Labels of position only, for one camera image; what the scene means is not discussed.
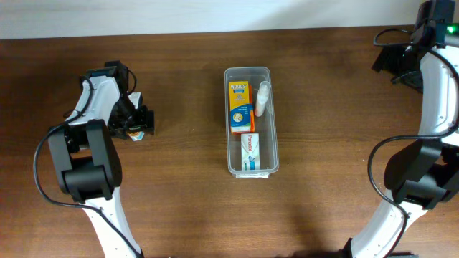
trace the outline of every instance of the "green light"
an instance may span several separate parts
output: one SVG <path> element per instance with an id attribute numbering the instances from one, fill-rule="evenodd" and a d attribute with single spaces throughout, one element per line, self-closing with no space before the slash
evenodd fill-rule
<path id="1" fill-rule="evenodd" d="M 456 28 L 453 27 L 453 26 L 448 26 L 446 29 L 447 29 L 450 33 L 454 33 L 454 31 L 456 30 Z"/>

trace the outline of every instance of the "plastic storage box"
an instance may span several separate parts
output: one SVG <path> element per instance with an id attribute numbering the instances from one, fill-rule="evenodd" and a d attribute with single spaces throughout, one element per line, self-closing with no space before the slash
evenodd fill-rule
<path id="1" fill-rule="evenodd" d="M 270 173 L 279 169 L 278 139 L 275 132 L 273 107 L 273 89 L 261 117 L 255 116 L 255 133 L 260 137 L 260 170 L 243 171 L 241 165 L 241 135 L 231 134 L 230 99 L 228 87 L 230 82 L 249 81 L 252 85 L 253 105 L 257 102 L 258 88 L 262 81 L 271 82 L 270 70 L 266 67 L 236 67 L 224 72 L 224 91 L 227 124 L 228 169 L 236 178 L 267 178 Z"/>

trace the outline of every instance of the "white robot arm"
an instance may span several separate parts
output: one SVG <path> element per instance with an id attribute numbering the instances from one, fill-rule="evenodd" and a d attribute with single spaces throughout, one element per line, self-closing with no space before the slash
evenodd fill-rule
<path id="1" fill-rule="evenodd" d="M 392 156 L 387 164 L 385 195 L 409 214 L 404 230 L 438 202 L 449 201 L 459 190 L 456 169 L 459 134 L 451 131 L 458 127 L 459 111 L 459 46 L 455 25 L 448 24 L 452 22 L 453 7 L 454 1 L 424 3 L 409 47 L 403 44 L 385 47 L 373 67 L 376 71 L 394 73 L 393 82 L 401 81 L 423 92 L 418 135 L 448 134 L 438 139 L 416 140 Z M 435 163 L 440 157 L 446 165 Z M 390 257 L 392 247 L 403 233 L 404 220 L 400 209 L 383 200 L 367 226 L 348 241 L 342 257 Z"/>
<path id="2" fill-rule="evenodd" d="M 48 139 L 60 188 L 79 204 L 50 202 L 83 208 L 106 257 L 143 257 L 121 206 L 121 164 L 111 140 L 139 140 L 140 134 L 154 130 L 153 111 L 141 105 L 139 92 L 128 91 L 129 73 L 119 61 L 89 70 L 75 110 Z M 91 150 L 90 156 L 70 155 L 84 149 Z"/>

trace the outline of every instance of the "small white tube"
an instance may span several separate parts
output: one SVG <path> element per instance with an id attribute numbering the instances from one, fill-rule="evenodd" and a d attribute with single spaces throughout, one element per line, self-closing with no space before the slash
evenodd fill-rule
<path id="1" fill-rule="evenodd" d="M 260 88 L 258 89 L 257 94 L 257 104 L 255 105 L 255 115 L 260 117 L 265 111 L 266 103 L 270 96 L 271 84 L 268 81 L 263 81 L 260 83 Z"/>

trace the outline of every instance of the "wooden table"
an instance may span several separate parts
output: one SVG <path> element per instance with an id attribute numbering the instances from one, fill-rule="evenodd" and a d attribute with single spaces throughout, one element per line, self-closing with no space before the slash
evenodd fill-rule
<path id="1" fill-rule="evenodd" d="M 366 160 L 381 139 L 416 133 L 422 95 L 370 67 L 381 27 L 0 41 L 0 257 L 103 257 L 81 210 L 46 203 L 32 155 L 80 95 L 78 75 L 120 59 L 156 112 L 156 134 L 115 139 L 121 196 L 146 257 L 275 257 L 336 251 L 381 201 Z M 273 79 L 280 169 L 268 180 L 227 169 L 224 71 L 266 66 Z M 388 145 L 374 162 L 380 186 Z M 46 147 L 39 160 L 57 185 Z M 440 204 L 398 251 L 459 254 L 459 198 Z"/>

